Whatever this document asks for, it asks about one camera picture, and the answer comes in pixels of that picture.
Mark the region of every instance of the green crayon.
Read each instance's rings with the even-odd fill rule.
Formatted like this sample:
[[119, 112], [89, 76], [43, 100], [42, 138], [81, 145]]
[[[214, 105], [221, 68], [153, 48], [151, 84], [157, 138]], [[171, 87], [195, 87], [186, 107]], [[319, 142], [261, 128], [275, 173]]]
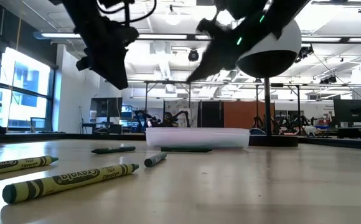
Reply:
[[94, 149], [91, 152], [96, 154], [106, 154], [106, 153], [114, 153], [114, 152], [128, 152], [133, 151], [136, 148], [134, 146], [121, 146], [121, 147], [109, 147], [103, 149]]
[[127, 175], [137, 168], [137, 164], [120, 164], [9, 184], [5, 186], [2, 198], [6, 203], [21, 202]]
[[161, 147], [161, 152], [210, 152], [207, 147]]
[[155, 156], [147, 158], [144, 161], [144, 165], [146, 167], [152, 167], [152, 166], [156, 165], [157, 163], [159, 163], [160, 161], [164, 160], [166, 157], [167, 157], [167, 154], [165, 152], [159, 153]]
[[15, 170], [29, 169], [40, 166], [47, 166], [58, 158], [52, 156], [41, 156], [27, 159], [0, 162], [0, 174]]

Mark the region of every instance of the clear plastic container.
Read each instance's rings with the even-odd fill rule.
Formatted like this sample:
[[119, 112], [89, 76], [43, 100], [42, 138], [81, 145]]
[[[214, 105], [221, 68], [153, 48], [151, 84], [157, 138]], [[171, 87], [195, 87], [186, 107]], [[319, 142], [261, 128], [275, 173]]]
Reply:
[[250, 130], [241, 128], [147, 128], [148, 146], [248, 147]]

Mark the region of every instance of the yellow crayon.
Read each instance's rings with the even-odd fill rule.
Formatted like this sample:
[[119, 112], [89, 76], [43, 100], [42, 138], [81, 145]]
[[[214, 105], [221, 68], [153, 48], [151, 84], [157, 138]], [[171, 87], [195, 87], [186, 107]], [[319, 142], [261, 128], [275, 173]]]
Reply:
[[137, 168], [137, 164], [120, 164], [9, 184], [5, 186], [2, 197], [6, 203], [21, 202], [131, 174]]
[[47, 166], [58, 158], [52, 156], [41, 156], [27, 159], [0, 162], [0, 174], [15, 170], [29, 169], [39, 166]]

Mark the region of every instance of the white spherical robot head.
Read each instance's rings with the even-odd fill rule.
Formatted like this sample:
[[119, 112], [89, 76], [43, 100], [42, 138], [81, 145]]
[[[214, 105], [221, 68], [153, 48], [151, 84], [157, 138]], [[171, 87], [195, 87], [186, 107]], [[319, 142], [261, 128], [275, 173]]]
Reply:
[[295, 20], [284, 29], [281, 37], [269, 34], [236, 62], [237, 67], [252, 77], [275, 77], [285, 72], [301, 49], [301, 30]]

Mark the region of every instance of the computer monitor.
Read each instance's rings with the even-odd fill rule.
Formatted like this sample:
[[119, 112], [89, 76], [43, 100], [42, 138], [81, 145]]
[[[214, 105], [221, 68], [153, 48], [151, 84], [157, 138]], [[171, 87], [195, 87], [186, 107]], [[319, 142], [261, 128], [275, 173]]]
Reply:
[[97, 118], [108, 118], [121, 116], [123, 105], [122, 97], [118, 98], [92, 98], [91, 110], [96, 111]]
[[338, 122], [361, 122], [361, 100], [334, 100]]

